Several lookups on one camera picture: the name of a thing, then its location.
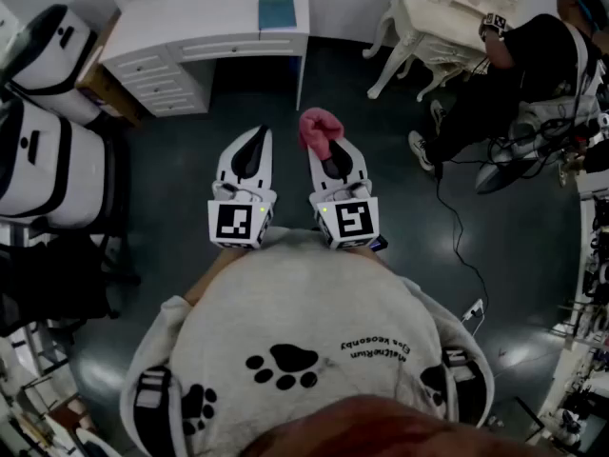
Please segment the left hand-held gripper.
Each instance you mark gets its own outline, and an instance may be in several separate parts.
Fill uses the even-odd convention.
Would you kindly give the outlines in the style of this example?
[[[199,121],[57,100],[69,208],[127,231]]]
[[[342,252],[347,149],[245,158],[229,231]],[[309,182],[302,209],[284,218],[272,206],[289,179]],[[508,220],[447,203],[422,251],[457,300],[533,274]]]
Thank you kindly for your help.
[[[238,136],[221,153],[207,202],[210,241],[220,248],[259,248],[274,216],[272,131]]]

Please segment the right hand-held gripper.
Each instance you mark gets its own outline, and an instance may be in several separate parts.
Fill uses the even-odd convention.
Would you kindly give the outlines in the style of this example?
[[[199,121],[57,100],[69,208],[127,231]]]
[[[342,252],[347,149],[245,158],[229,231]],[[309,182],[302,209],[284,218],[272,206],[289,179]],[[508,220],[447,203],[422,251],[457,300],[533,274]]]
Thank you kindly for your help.
[[[327,245],[370,246],[380,235],[379,204],[363,154],[346,139],[331,141],[330,157],[323,161],[311,149],[307,153],[313,184],[309,203]]]

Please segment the pink cloth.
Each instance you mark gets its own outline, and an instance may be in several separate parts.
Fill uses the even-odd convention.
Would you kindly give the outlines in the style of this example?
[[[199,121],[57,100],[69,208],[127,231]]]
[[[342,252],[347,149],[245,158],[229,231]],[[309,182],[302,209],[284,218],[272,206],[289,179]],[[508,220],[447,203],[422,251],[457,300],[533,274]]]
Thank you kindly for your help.
[[[343,137],[343,124],[325,109],[307,109],[299,119],[299,145],[311,149],[320,161],[331,157],[329,143]]]

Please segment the blue book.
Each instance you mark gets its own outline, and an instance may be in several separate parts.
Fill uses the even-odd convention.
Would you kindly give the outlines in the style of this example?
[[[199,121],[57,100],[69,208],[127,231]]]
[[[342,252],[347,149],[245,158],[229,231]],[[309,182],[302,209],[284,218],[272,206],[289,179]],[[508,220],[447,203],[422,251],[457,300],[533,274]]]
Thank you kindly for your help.
[[[295,29],[297,27],[294,0],[259,0],[259,30]]]

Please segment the person's right forearm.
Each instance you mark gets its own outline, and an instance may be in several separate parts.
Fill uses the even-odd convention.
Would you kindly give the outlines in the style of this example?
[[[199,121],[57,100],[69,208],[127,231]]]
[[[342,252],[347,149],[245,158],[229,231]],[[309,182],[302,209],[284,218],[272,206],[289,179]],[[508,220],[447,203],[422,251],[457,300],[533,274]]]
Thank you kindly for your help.
[[[367,258],[383,266],[384,268],[388,268],[388,265],[370,247],[356,247],[353,248],[350,252]]]

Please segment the person's left forearm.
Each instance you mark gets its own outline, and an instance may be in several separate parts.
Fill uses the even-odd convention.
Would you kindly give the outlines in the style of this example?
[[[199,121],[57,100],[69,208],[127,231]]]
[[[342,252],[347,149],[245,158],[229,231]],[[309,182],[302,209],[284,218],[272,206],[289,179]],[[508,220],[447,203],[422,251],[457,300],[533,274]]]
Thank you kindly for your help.
[[[231,263],[242,257],[245,252],[241,249],[223,249],[210,265],[206,273],[189,289],[184,299],[194,307],[204,296],[213,279]]]

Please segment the person's grey paw-print sweatshirt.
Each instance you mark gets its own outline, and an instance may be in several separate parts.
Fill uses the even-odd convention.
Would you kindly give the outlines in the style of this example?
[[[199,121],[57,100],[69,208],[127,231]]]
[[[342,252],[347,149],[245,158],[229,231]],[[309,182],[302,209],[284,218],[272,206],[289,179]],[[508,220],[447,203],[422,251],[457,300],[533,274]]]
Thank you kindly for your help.
[[[237,457],[262,433],[344,398],[375,395],[480,426],[490,367],[449,310],[388,268],[274,228],[192,307],[166,300],[120,399],[148,457]]]

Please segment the white desk with drawers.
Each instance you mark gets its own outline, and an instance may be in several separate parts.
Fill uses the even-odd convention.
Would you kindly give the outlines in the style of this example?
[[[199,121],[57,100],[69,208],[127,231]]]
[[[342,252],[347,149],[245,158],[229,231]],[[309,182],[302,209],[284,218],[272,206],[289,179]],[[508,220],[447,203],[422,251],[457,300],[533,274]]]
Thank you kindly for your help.
[[[263,29],[263,0],[132,0],[100,62],[152,115],[206,113],[217,60],[290,56],[304,80],[309,0],[291,0],[293,27]]]

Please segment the brown wooden cabinet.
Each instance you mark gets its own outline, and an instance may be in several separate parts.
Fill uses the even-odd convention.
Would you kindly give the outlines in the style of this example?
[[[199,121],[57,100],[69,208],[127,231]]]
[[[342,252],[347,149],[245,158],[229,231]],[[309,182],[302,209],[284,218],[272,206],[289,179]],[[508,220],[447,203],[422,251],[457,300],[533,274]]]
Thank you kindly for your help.
[[[111,117],[129,122],[134,127],[139,127],[147,111],[100,61],[105,44],[120,15],[120,11],[114,12],[97,37],[76,78],[75,87],[89,101]]]

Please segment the ornate white carved table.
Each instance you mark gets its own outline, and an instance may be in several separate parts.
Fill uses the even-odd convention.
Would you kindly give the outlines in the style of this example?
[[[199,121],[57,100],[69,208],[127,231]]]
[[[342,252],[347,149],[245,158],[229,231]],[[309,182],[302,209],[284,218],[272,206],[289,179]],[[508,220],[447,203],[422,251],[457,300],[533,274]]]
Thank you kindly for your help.
[[[525,20],[526,1],[391,0],[363,58],[377,54],[390,27],[395,29],[398,41],[367,97],[378,98],[392,77],[403,79],[417,60],[432,72],[431,82],[417,95],[419,102],[429,91],[457,76],[468,79],[474,73],[484,73],[484,44],[478,34],[482,18],[496,13],[517,26]]]

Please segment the white power strip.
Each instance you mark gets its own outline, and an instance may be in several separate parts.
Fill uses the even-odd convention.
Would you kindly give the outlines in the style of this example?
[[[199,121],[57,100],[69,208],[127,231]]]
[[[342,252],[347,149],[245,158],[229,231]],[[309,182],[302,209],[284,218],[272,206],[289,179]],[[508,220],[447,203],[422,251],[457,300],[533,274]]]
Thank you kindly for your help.
[[[465,323],[472,318],[483,320],[484,317],[484,302],[482,298],[479,298],[462,315],[462,322]]]

